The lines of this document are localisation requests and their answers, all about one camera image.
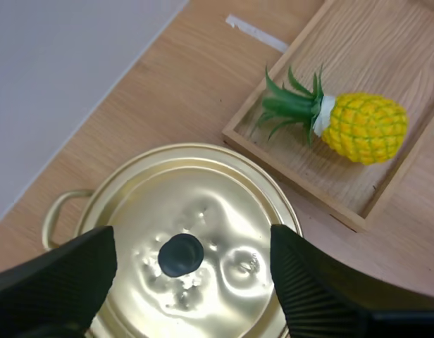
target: gold pot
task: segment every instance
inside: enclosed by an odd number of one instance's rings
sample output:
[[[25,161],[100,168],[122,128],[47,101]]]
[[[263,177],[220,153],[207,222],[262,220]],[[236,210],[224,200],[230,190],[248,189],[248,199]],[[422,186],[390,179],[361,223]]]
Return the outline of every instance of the gold pot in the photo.
[[[118,270],[91,327],[95,337],[285,337],[270,274],[270,226],[302,231],[279,186],[234,151],[175,144],[117,169],[96,191],[62,194],[46,215],[47,250],[62,204],[89,197],[75,236],[99,225],[115,231]],[[192,234],[204,260],[181,277],[165,275],[159,249]]]

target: toy pineapple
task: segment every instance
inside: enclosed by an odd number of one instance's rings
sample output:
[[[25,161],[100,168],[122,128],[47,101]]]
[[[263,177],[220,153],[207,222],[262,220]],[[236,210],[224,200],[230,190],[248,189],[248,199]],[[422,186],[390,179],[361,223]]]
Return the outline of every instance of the toy pineapple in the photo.
[[[294,93],[284,85],[279,88],[266,70],[267,87],[273,96],[263,98],[265,111],[256,126],[274,118],[283,119],[272,129],[270,139],[281,127],[301,123],[308,135],[308,143],[311,144],[314,131],[340,155],[366,165],[394,157],[407,133],[406,111],[379,95],[324,95],[321,73],[319,76],[314,74],[311,93],[295,79],[289,68],[288,79],[298,92]]]

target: lid knob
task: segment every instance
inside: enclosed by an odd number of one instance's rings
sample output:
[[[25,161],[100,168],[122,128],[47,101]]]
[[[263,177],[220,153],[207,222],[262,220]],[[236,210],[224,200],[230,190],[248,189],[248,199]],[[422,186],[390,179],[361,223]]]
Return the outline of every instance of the lid knob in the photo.
[[[195,236],[177,234],[161,247],[158,262],[167,276],[180,277],[198,269],[203,258],[203,246]]]

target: table surface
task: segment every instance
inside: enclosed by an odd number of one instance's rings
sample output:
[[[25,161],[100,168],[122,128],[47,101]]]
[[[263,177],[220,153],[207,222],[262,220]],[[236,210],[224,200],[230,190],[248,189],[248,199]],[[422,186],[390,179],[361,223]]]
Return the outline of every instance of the table surface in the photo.
[[[0,271],[43,252],[61,193],[96,188],[128,159],[176,142],[222,145],[221,130],[281,53],[225,22],[231,13],[290,44],[321,0],[191,0],[0,223]],[[382,280],[434,295],[434,137],[369,232],[355,233],[282,184],[304,236]],[[84,200],[63,208],[67,241]]]

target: green leaf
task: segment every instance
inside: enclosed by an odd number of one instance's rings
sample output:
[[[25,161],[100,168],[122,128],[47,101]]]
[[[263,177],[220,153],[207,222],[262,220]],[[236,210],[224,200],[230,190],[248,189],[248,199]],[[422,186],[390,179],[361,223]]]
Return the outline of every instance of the green leaf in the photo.
[[[273,136],[273,135],[274,135],[274,134],[275,134],[275,133],[276,133],[280,128],[282,128],[282,127],[284,127],[284,126],[286,126],[286,125],[294,124],[294,123],[297,123],[297,121],[294,120],[294,119],[291,119],[291,120],[282,121],[281,123],[277,124],[277,125],[272,129],[272,131],[271,131],[271,133],[269,134],[267,140],[270,140],[271,137],[272,137],[272,136]]]
[[[322,88],[322,72],[323,72],[323,65],[321,65],[321,70],[318,73],[318,98],[321,98],[323,96],[323,88]]]
[[[315,97],[317,97],[317,92],[318,92],[318,78],[317,78],[317,74],[314,73],[314,77],[313,77],[313,95]]]
[[[301,92],[307,96],[314,97],[314,95],[305,87],[302,86],[300,82],[294,77],[294,74],[292,74],[292,68],[289,67],[289,70],[287,71],[287,78],[289,79],[289,83],[298,92]]]
[[[288,101],[283,101],[274,97],[265,97],[262,100],[262,106],[267,111],[273,111],[278,116],[284,118],[289,117],[310,121],[313,117],[309,103],[307,105],[291,104]]]
[[[311,123],[306,123],[306,124],[304,123],[303,128],[305,129],[306,135],[308,137],[308,145],[311,146],[313,141]]]
[[[307,130],[309,146],[311,146],[312,141],[313,141],[314,123],[316,123],[317,117],[318,117],[318,114],[313,116],[313,118],[311,119],[311,125],[309,126],[309,129]]]
[[[272,118],[277,118],[277,117],[278,117],[278,115],[275,114],[274,112],[265,111],[257,120],[256,126],[259,127],[260,125],[271,120]]]
[[[277,86],[276,83],[274,83],[274,81],[272,81],[272,79],[268,76],[267,67],[266,67],[266,86],[268,90],[270,90],[279,99],[282,99],[284,101],[290,101],[292,103],[296,103],[298,101],[305,103],[309,101],[308,98],[292,93],[286,88],[283,89],[279,88],[279,86]]]

